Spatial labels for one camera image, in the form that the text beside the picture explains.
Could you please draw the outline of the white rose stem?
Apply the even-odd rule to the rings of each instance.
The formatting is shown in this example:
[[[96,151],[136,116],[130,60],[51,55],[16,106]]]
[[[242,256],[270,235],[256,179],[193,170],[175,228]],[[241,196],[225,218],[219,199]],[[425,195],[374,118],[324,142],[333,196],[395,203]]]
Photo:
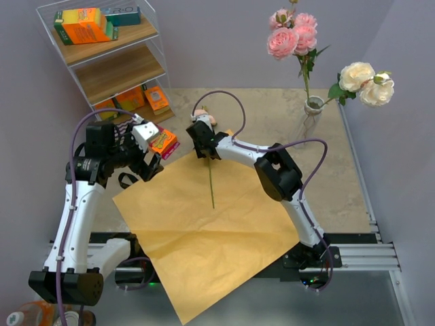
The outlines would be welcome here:
[[[326,104],[337,100],[345,105],[347,100],[359,98],[368,107],[381,107],[394,95],[395,82],[390,71],[376,72],[368,62],[353,62],[337,74],[337,81],[328,91]]]

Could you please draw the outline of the orange wrapping paper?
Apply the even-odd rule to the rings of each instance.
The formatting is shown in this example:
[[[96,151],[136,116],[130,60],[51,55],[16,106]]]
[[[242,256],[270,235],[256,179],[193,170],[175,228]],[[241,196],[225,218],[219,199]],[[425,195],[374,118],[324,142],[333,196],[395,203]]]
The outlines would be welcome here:
[[[207,160],[191,140],[161,173],[114,197],[130,231],[151,259],[175,313],[189,323],[280,258],[298,235],[282,205],[262,189],[254,169]]]

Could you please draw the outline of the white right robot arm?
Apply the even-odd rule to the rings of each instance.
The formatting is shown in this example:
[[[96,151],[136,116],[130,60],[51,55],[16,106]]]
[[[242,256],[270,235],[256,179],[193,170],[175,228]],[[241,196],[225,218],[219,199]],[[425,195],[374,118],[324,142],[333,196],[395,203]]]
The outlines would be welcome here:
[[[326,260],[328,243],[324,230],[304,195],[302,171],[284,146],[276,143],[267,147],[238,141],[225,132],[214,132],[202,120],[193,122],[186,132],[199,158],[231,160],[253,168],[266,195],[280,202],[290,216],[299,242],[305,247],[304,262],[317,267]]]

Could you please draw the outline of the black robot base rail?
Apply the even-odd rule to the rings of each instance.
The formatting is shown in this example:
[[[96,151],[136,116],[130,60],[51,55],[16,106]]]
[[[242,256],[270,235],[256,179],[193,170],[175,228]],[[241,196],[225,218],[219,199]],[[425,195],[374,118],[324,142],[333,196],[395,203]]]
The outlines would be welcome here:
[[[91,241],[102,244],[104,240],[121,238],[130,242],[133,250],[126,262],[122,262],[115,270],[114,278],[117,286],[132,291],[160,283],[160,279],[141,248],[136,234],[130,232],[96,232],[91,234]],[[376,239],[370,234],[325,233],[324,240],[329,249],[322,244],[313,249],[297,243],[279,259],[265,267],[256,278],[278,278],[281,282],[302,282],[313,289],[326,284],[328,273],[343,266],[339,245],[374,244]]]

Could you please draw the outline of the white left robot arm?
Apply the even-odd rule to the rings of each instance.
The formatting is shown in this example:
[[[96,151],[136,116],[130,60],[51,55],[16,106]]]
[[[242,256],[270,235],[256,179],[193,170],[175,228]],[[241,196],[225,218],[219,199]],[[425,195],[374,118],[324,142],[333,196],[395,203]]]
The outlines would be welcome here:
[[[29,275],[29,286],[51,304],[95,306],[105,279],[123,263],[136,265],[141,250],[133,236],[110,238],[88,254],[94,217],[108,179],[117,168],[129,168],[143,181],[163,170],[155,153],[145,161],[150,144],[160,131],[147,120],[129,124],[124,133],[110,122],[91,122],[86,140],[75,147],[66,165],[65,204],[48,258],[40,271]]]

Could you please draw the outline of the pink flower bunch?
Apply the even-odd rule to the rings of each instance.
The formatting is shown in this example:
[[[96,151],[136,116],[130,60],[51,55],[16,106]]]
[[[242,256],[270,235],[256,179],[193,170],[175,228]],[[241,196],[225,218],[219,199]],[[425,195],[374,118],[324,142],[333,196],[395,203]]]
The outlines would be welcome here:
[[[202,106],[201,109],[208,115],[208,109],[207,106]],[[213,119],[211,117],[209,117],[209,121],[211,124],[211,129],[213,130],[213,126],[214,123],[212,121]],[[214,199],[214,192],[213,192],[213,179],[212,179],[212,169],[211,169],[211,158],[207,158],[207,166],[208,166],[208,171],[209,171],[209,187],[210,187],[210,194],[211,194],[211,204],[212,204],[212,208],[215,209],[215,199]]]

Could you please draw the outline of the pink rose stem large bloom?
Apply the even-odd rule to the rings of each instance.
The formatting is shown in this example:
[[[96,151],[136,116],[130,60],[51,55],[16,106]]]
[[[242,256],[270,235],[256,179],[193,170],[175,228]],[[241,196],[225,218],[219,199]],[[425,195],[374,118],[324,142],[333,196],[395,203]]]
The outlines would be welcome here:
[[[267,51],[276,60],[294,55],[299,42],[299,35],[293,29],[285,27],[274,30],[267,39]]]

